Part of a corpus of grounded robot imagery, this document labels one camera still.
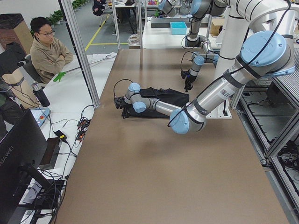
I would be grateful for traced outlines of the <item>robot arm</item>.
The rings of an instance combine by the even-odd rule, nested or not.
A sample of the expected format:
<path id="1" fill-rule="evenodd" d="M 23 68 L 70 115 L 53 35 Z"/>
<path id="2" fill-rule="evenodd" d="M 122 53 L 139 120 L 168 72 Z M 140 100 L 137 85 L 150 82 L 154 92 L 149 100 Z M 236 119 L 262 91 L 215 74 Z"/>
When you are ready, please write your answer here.
<path id="1" fill-rule="evenodd" d="M 194 0 L 186 40 L 202 44 L 199 26 L 206 15 L 218 16 L 229 9 L 216 78 L 192 102 L 183 107 L 157 98 L 146 98 L 140 85 L 131 83 L 116 108 L 136 113 L 147 109 L 169 116 L 168 126 L 179 134 L 198 132 L 218 105 L 253 79 L 290 75 L 295 71 L 293 32 L 299 6 L 288 0 Z"/>
<path id="2" fill-rule="evenodd" d="M 181 71 L 181 77 L 185 80 L 185 92 L 193 88 L 192 84 L 196 80 L 200 68 L 204 63 L 213 63 L 214 66 L 217 65 L 219 55 L 213 52 L 208 37 L 199 35 L 199 28 L 202 19 L 207 14 L 219 16 L 225 11 L 226 7 L 227 5 L 216 0 L 194 0 L 191 3 L 191 26 L 189 33 L 185 36 L 185 45 L 192 48 L 200 47 L 204 50 L 204 54 L 193 52 L 191 68 L 187 71 Z"/>

